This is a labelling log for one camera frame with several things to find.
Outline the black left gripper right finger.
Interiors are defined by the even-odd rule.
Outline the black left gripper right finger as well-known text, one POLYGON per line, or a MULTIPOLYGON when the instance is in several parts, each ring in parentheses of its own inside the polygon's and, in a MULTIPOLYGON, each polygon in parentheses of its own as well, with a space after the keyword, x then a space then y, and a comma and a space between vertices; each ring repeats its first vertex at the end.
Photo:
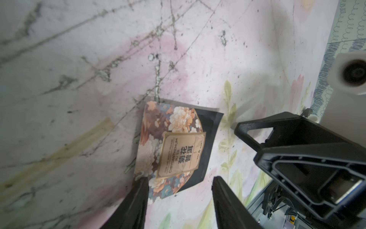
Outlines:
POLYGON ((221 176, 214 177, 212 193, 219 229, 262 228, 221 176))

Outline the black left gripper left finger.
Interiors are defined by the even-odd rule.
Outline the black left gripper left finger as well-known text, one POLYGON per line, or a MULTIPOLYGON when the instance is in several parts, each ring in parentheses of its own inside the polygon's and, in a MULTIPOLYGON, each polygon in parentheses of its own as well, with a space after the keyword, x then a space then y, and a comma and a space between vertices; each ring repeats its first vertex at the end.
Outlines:
POLYGON ((143 229, 148 205, 148 178, 140 178, 102 229, 143 229))

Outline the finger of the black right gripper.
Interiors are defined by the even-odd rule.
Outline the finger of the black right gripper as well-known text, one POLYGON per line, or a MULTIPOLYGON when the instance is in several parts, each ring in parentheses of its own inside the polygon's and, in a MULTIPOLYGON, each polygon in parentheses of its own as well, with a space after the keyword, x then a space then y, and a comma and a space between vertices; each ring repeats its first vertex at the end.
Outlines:
POLYGON ((259 146, 255 164, 321 228, 366 226, 366 150, 351 143, 259 146))
POLYGON ((282 112, 263 119, 238 123, 234 134, 256 152, 290 150, 291 152, 365 152, 365 148, 309 119, 282 112), (264 143, 249 135, 249 131, 272 128, 264 143))

